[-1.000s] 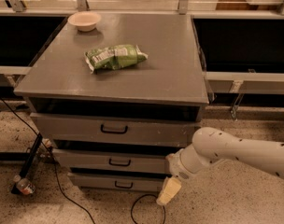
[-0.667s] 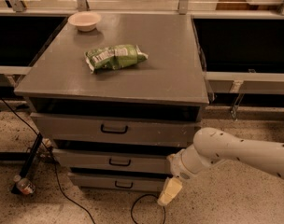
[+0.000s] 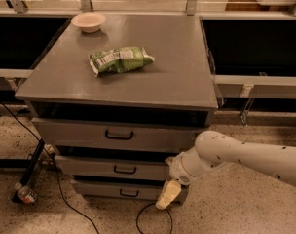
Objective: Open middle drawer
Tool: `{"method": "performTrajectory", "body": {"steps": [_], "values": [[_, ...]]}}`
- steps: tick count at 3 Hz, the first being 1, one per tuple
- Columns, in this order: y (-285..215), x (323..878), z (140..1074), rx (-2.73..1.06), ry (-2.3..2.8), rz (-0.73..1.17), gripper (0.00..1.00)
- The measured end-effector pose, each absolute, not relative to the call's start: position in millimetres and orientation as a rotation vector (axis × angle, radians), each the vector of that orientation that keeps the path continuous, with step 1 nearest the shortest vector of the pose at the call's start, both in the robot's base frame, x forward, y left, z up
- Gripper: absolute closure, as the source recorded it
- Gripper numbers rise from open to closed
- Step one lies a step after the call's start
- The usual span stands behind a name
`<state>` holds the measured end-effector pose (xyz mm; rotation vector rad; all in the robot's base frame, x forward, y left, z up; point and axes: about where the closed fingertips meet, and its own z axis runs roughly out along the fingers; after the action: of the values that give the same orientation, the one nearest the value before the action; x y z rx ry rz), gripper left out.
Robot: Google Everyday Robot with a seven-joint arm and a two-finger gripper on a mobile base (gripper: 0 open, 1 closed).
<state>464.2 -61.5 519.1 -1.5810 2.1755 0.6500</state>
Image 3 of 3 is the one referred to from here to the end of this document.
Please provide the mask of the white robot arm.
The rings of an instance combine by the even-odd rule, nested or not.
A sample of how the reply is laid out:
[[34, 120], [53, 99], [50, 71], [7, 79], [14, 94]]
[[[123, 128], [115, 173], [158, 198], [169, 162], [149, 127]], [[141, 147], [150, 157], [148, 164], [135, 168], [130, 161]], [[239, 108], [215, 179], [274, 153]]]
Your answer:
[[239, 141], [216, 131], [204, 131], [194, 146], [174, 157], [166, 158], [170, 181], [166, 181], [156, 202], [164, 210], [205, 172], [212, 172], [226, 163], [248, 167], [296, 187], [296, 147]]

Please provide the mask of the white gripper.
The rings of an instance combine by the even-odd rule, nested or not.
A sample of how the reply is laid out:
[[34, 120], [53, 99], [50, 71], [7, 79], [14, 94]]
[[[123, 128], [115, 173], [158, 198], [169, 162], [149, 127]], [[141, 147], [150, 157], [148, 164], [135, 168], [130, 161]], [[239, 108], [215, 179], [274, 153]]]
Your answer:
[[193, 177], [183, 167], [183, 155], [184, 152], [175, 157], [165, 158], [165, 162], [169, 165], [169, 175], [173, 180], [166, 181], [164, 184], [161, 195], [156, 202], [156, 208], [159, 210], [164, 210], [174, 201], [181, 192], [181, 185], [189, 185], [192, 182]]

